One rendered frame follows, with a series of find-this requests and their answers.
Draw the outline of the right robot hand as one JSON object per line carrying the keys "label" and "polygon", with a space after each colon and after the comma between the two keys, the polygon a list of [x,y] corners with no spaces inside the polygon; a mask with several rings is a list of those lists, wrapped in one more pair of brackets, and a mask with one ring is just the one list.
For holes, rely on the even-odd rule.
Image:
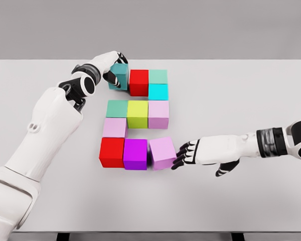
{"label": "right robot hand", "polygon": [[220,135],[202,137],[184,143],[173,161],[172,170],[184,165],[215,165],[219,168],[215,176],[220,177],[232,171],[240,162],[238,137],[235,135]]}

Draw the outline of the yellow-green cube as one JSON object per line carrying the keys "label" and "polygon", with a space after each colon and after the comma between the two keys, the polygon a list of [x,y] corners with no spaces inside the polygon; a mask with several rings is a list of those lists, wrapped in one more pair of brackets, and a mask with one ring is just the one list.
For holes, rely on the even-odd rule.
{"label": "yellow-green cube", "polygon": [[129,129],[148,128],[148,101],[147,100],[128,101],[127,123]]}

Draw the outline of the light pink cube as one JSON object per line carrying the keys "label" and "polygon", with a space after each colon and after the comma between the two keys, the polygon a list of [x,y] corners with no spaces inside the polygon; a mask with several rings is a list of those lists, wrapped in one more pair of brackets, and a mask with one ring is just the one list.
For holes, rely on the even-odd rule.
{"label": "light pink cube", "polygon": [[148,128],[167,129],[169,126],[169,101],[149,100],[148,101]]}
{"label": "light pink cube", "polygon": [[149,141],[153,170],[171,168],[176,159],[176,151],[170,137],[152,139]]}
{"label": "light pink cube", "polygon": [[102,136],[106,138],[126,138],[126,118],[107,117],[104,121]]}

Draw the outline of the magenta cube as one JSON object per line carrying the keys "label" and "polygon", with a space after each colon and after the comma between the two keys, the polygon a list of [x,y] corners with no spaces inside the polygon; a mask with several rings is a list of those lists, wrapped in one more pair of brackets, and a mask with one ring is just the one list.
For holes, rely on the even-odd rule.
{"label": "magenta cube", "polygon": [[126,170],[147,170],[147,140],[125,139],[123,163]]}

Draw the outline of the pale green cube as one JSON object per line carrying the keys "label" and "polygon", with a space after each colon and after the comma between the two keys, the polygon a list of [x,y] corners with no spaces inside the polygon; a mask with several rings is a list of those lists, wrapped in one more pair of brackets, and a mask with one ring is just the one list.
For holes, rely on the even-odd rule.
{"label": "pale green cube", "polygon": [[109,100],[107,104],[106,117],[126,118],[127,107],[127,100]]}
{"label": "pale green cube", "polygon": [[168,84],[168,72],[164,69],[150,69],[148,71],[149,84]]}

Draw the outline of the red cube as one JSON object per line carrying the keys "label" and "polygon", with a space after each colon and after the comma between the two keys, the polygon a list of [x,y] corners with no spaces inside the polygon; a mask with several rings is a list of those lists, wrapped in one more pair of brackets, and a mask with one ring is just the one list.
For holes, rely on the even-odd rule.
{"label": "red cube", "polygon": [[124,138],[101,139],[99,160],[103,168],[124,168]]}
{"label": "red cube", "polygon": [[130,71],[129,92],[131,96],[148,97],[148,70],[132,69]]}

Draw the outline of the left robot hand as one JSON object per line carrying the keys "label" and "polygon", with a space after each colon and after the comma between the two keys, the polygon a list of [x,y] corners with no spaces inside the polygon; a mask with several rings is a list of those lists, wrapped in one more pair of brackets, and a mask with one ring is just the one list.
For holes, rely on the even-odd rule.
{"label": "left robot hand", "polygon": [[120,82],[118,81],[115,74],[110,70],[110,68],[115,63],[127,64],[128,60],[126,59],[126,57],[121,52],[111,51],[100,55],[100,58],[102,61],[102,67],[100,69],[100,72],[102,73],[103,79],[115,86],[116,88],[121,88]]}

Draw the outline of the dark teal cube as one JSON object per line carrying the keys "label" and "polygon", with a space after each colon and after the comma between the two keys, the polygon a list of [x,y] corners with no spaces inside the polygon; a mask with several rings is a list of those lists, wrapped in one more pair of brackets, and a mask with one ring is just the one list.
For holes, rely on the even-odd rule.
{"label": "dark teal cube", "polygon": [[111,66],[110,71],[115,74],[117,80],[120,83],[120,88],[108,84],[109,89],[113,90],[127,90],[128,79],[129,79],[129,67],[125,63],[115,63]]}

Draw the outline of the cyan cube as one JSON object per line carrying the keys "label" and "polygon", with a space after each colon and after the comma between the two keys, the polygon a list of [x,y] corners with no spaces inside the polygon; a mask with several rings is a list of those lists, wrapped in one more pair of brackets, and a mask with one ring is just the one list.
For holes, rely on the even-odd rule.
{"label": "cyan cube", "polygon": [[169,100],[169,91],[167,84],[149,84],[149,100]]}

